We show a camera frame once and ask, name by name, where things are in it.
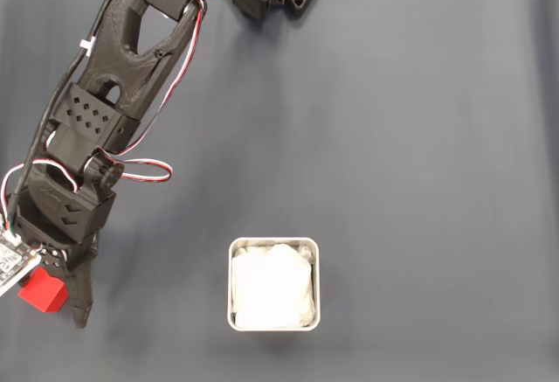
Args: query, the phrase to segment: metal container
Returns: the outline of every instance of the metal container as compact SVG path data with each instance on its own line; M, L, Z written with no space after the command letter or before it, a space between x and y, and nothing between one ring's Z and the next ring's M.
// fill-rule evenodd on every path
M235 316L233 313L233 255L239 248L244 247L272 247L277 244L287 244L290 247L309 247L313 253L314 264L312 264L312 282L313 282L313 298L315 314L314 320L303 328L258 328L246 329L239 328L235 325ZM274 331L274 332L306 332L314 330L321 320L321 269L320 269L320 255L318 245L316 242L309 238L239 238L235 240L229 247L229 291L228 291L228 306L227 306L227 320L229 325L236 331L251 332L251 331Z

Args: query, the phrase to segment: robotic arm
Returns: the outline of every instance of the robotic arm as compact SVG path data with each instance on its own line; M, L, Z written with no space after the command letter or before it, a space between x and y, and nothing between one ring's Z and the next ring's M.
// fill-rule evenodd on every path
M266 17L274 5L301 15L310 0L233 0L247 16ZM144 54L138 54L141 18L149 6L177 21L173 33ZM0 237L0 295L24 278L39 262L66 285L78 328L86 326L93 305L92 262L100 229L107 223L122 178L166 181L166 163L134 160L164 168L163 177L126 174L118 160L146 135L153 120L132 144L141 121L184 51L179 77L167 92L167 103L196 49L205 0L105 0L88 40L57 86L39 124L25 163L9 172L2 185L6 232ZM86 70L76 82L72 74L83 58ZM112 103L109 92L118 87ZM7 178L22 175L5 196Z

